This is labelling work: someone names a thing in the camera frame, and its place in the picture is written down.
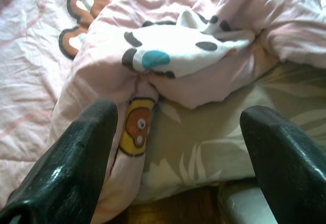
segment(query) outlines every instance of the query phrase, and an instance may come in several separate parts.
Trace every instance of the cartoon eye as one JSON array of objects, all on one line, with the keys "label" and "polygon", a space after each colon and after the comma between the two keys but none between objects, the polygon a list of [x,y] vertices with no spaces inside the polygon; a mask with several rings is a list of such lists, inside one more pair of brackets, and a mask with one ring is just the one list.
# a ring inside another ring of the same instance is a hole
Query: cartoon eye
[{"label": "cartoon eye", "polygon": [[139,129],[144,129],[145,128],[145,126],[146,126],[146,121],[145,121],[145,119],[144,118],[140,118],[140,119],[138,119],[138,121],[137,121],[137,126],[138,126],[138,128]]},{"label": "cartoon eye", "polygon": [[142,136],[138,136],[137,139],[136,139],[136,141],[137,141],[137,145],[138,146],[141,146],[142,143],[143,143],[143,137]]}]

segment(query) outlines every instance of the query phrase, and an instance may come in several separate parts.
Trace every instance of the wooden floor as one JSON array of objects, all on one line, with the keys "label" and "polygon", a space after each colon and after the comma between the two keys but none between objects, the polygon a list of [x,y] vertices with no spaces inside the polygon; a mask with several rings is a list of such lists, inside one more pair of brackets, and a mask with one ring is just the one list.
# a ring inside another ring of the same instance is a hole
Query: wooden floor
[{"label": "wooden floor", "polygon": [[134,205],[107,224],[218,224],[217,189],[188,191],[151,204]]}]

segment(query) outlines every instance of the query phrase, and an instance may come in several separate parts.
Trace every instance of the crumpled bedding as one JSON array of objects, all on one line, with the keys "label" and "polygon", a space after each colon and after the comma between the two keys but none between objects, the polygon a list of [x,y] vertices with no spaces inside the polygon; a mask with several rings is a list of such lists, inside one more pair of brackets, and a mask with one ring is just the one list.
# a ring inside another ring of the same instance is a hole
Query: crumpled bedding
[{"label": "crumpled bedding", "polygon": [[[185,107],[196,108],[208,102],[223,101],[230,93],[251,83],[279,61],[290,60],[326,68],[325,2],[326,0],[111,0],[90,25],[85,42],[72,65],[66,60],[65,68],[62,68],[64,62],[59,63],[59,67],[56,64],[45,66],[48,69],[46,74],[50,74],[46,78],[47,83],[44,82],[45,75],[41,75],[39,85],[34,81],[29,84],[27,91],[29,96],[36,96],[31,99],[37,101],[36,104],[39,102],[39,91],[42,91],[45,103],[49,103],[48,94],[52,95],[53,100],[47,109],[38,112],[44,117],[39,122],[32,123],[33,133],[29,133],[28,138],[24,137],[27,135],[26,123],[18,136],[22,137],[19,141],[11,133],[10,139],[0,145],[3,148],[0,150],[1,159],[15,155],[19,162],[9,165],[10,161],[1,161],[1,175],[7,175],[3,183],[5,196],[23,179],[33,160],[56,141],[82,109],[96,98],[109,97],[118,106],[119,124],[109,157],[107,179],[93,223],[113,218],[138,193],[151,111],[158,95]],[[159,24],[160,21],[170,25],[167,27]],[[184,31],[184,39],[181,31],[178,31],[181,29]],[[239,36],[239,32],[253,33],[255,39],[250,34]],[[165,41],[173,45],[158,50]],[[194,43],[189,52],[196,51],[195,55],[188,55],[186,49],[177,48],[178,44],[184,47],[183,42],[189,45],[189,41]],[[210,52],[209,59],[205,59],[206,52]],[[31,55],[30,60],[33,60],[33,52],[29,50],[28,53],[23,52],[21,55]],[[175,61],[173,65],[167,62],[166,54],[170,61]],[[153,65],[153,59],[161,63]],[[34,69],[23,74],[28,76],[28,72],[44,69],[42,62],[44,60],[38,61],[36,57],[36,61],[33,60]],[[13,101],[18,102],[15,107],[19,108],[15,114],[12,109],[7,115],[4,112],[7,121],[12,121],[12,115],[16,115],[19,122],[33,117],[34,114],[30,117],[27,114],[27,117],[19,119],[21,114],[25,115],[26,110],[29,110],[29,107],[19,104],[20,101],[26,102],[26,96],[19,99],[19,89],[13,90],[15,94],[11,95],[10,77],[13,77],[11,74],[17,68],[10,70],[8,64],[4,68],[11,73],[7,72],[2,91],[11,96],[11,99],[2,99],[4,106],[1,109],[10,107]],[[135,110],[139,110],[140,115],[135,114]],[[135,118],[130,131],[126,122],[132,116]],[[44,143],[50,118],[50,136],[47,143]],[[136,126],[141,130],[140,134],[135,132]]]}]

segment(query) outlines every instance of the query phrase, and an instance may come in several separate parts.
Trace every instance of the black plastic object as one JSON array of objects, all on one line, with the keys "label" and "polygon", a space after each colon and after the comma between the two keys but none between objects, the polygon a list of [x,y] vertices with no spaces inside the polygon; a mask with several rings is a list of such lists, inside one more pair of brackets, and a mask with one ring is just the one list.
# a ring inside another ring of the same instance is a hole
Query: black plastic object
[{"label": "black plastic object", "polygon": [[0,223],[89,224],[117,119],[117,108],[108,99],[99,99],[82,112],[11,194]]},{"label": "black plastic object", "polygon": [[279,224],[326,223],[326,158],[296,125],[253,106],[240,117],[259,186]]}]

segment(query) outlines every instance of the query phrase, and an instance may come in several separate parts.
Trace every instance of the yellow cartoon patch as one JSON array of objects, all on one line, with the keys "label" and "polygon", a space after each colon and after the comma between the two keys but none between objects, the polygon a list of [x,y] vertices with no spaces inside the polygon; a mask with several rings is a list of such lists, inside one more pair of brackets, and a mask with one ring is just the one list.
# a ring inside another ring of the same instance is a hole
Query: yellow cartoon patch
[{"label": "yellow cartoon patch", "polygon": [[155,101],[149,98],[131,101],[119,142],[119,147],[125,154],[140,156],[145,152],[154,105]]}]

